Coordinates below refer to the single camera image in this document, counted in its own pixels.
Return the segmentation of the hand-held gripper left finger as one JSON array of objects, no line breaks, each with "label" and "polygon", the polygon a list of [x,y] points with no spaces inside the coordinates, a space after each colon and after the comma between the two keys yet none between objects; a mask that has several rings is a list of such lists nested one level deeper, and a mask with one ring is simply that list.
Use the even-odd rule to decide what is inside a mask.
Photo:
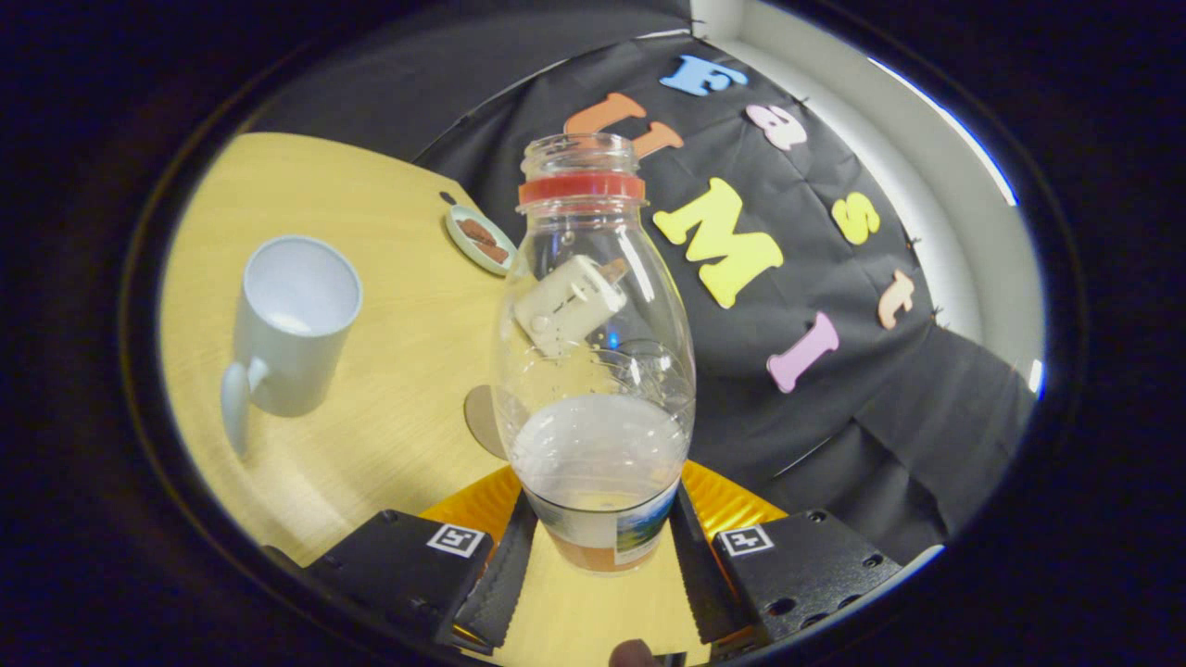
[{"label": "hand-held gripper left finger", "polygon": [[327,591],[420,640],[503,647],[536,515],[509,466],[417,515],[381,510],[308,567]]}]

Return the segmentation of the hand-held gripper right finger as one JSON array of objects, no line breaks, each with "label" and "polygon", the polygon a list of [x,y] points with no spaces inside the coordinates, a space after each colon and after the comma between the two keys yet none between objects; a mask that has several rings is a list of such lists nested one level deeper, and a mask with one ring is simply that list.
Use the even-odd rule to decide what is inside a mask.
[{"label": "hand-held gripper right finger", "polygon": [[789,514],[695,460],[683,466],[670,526],[700,642],[712,649],[805,633],[903,572],[831,512]]}]

